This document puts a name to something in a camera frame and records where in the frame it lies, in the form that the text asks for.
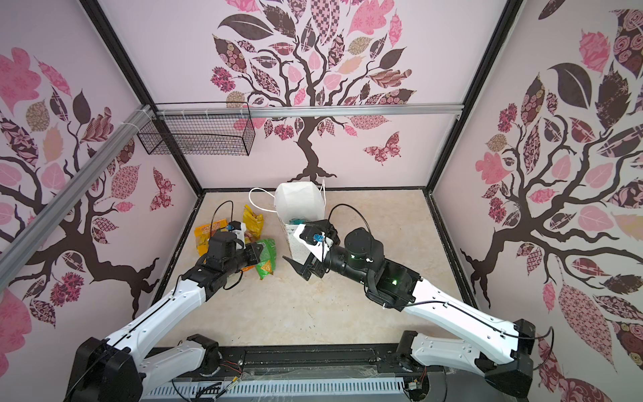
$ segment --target beige floor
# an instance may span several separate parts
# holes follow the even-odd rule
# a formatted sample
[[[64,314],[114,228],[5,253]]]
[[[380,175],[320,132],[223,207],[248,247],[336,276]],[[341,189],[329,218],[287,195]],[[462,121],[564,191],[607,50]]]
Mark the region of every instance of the beige floor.
[[[234,219],[241,220],[248,203],[247,193],[209,193],[195,221],[208,224],[223,201],[235,203]],[[435,230],[421,190],[329,191],[326,213],[338,203],[348,203],[367,219],[373,236],[384,244],[387,258],[418,271],[438,288],[460,299],[457,285]],[[257,205],[272,206],[272,197],[253,193]],[[228,205],[217,217],[230,215]],[[264,213],[263,238],[273,238],[277,247],[274,275],[259,280],[254,270],[244,274],[233,290],[219,290],[160,342],[176,345],[200,333],[221,345],[305,345],[337,343],[393,343],[402,331],[414,330],[433,336],[453,337],[429,321],[404,312],[384,310],[369,301],[362,285],[329,272],[323,279],[314,275],[306,282],[281,258],[290,255],[276,214]],[[343,244],[344,236],[363,226],[349,208],[338,208],[332,216]],[[191,235],[181,252],[168,285],[190,269],[199,257]]]

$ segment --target snack package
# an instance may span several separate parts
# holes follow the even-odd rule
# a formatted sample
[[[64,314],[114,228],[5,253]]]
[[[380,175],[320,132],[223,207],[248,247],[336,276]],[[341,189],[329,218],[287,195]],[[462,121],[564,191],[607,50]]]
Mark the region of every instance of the snack package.
[[[212,233],[214,233],[218,228],[224,228],[228,225],[227,219],[221,219],[220,221],[212,223]],[[194,230],[194,237],[197,241],[197,251],[199,256],[204,255],[208,252],[208,240],[210,240],[210,224],[204,224],[199,226]]]
[[[247,204],[243,210],[243,223],[246,224],[246,244],[261,238],[261,230],[264,228],[264,216],[262,214],[255,215]]]

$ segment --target pink leaf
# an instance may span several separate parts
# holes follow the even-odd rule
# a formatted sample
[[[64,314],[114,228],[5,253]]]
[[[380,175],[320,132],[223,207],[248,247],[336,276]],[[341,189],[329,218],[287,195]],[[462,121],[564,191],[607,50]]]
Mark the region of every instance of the pink leaf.
[[[326,88],[330,89],[331,91],[335,88],[337,88],[340,84],[341,80],[341,75],[339,74],[330,74],[327,75],[326,78],[323,79],[323,84],[326,85]]]
[[[288,79],[290,82],[299,82],[302,79],[302,74],[292,64],[288,67]]]
[[[7,203],[0,203],[0,224],[7,224],[14,218],[14,208]]]
[[[556,191],[553,191],[551,188],[542,188],[541,190],[535,191],[529,198],[537,204],[542,204],[552,199],[554,194],[556,194]]]
[[[6,187],[12,187],[20,183],[23,179],[20,170],[6,163],[0,163],[0,184]]]
[[[348,124],[344,126],[344,130],[345,130],[345,131],[346,131],[346,133],[347,133],[348,135],[350,135],[350,136],[353,136],[353,137],[357,137],[357,136],[358,136],[358,132],[357,132],[357,131],[355,131],[355,129],[354,129],[353,127],[349,126]]]
[[[605,186],[605,183],[607,183],[611,177],[611,169],[613,166],[614,164],[611,162],[596,166],[585,174],[585,181],[592,188],[601,188]]]
[[[123,201],[122,203],[118,203],[118,204],[114,205],[114,208],[116,208],[116,210],[119,211],[119,212],[127,212],[130,209],[132,209],[133,206],[134,206],[134,204],[132,204],[130,202],[127,202],[127,201]]]
[[[569,176],[572,162],[569,155],[565,155],[558,160],[552,167],[552,176],[556,179],[565,180]]]
[[[65,173],[62,172],[58,163],[52,163],[44,169],[41,176],[41,183],[46,188],[62,190],[65,187]]]
[[[581,210],[578,217],[578,224],[581,228],[592,232],[599,232],[614,227],[614,222],[605,212],[597,206],[588,205]]]
[[[554,308],[554,302],[556,301],[556,290],[554,289],[553,282],[547,282],[543,288],[543,301],[547,307],[547,311],[551,311]]]

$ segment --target bag handle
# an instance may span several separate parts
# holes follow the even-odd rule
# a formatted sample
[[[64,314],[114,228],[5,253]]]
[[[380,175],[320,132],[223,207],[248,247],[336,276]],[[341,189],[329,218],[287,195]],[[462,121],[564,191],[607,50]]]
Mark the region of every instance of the bag handle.
[[[250,201],[250,203],[251,203],[255,208],[259,208],[260,210],[262,210],[262,211],[266,211],[266,212],[274,212],[274,213],[276,213],[276,211],[274,211],[274,210],[267,210],[267,209],[263,209],[263,208],[261,208],[260,206],[258,206],[257,204],[255,204],[255,203],[252,201],[251,195],[252,195],[252,192],[253,192],[253,191],[255,191],[255,190],[261,190],[261,191],[265,192],[266,194],[268,194],[269,196],[271,196],[272,198],[275,198],[275,196],[274,196],[273,194],[270,194],[268,191],[264,190],[263,188],[255,187],[255,188],[252,188],[252,189],[248,192],[248,201]]]

